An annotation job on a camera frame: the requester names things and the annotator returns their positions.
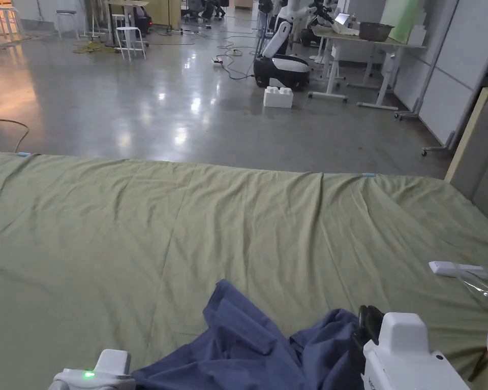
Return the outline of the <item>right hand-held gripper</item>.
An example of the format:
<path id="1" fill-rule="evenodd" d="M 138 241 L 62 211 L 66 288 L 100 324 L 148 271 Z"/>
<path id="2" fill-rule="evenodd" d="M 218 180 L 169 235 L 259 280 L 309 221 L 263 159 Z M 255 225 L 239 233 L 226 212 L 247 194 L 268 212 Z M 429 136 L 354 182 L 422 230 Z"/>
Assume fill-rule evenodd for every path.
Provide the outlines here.
<path id="1" fill-rule="evenodd" d="M 384 313 L 361 305 L 352 334 L 351 361 L 364 389 L 468 389 L 415 313 Z"/>

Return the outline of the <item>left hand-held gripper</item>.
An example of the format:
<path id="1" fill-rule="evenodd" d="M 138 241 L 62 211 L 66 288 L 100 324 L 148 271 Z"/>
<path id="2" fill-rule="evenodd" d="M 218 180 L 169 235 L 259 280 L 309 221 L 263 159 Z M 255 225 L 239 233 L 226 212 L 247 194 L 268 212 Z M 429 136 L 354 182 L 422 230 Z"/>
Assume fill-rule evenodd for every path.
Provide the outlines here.
<path id="1" fill-rule="evenodd" d="M 49 389 L 135 389 L 130 363 L 128 351 L 105 349 L 93 369 L 65 368 L 54 376 Z"/>

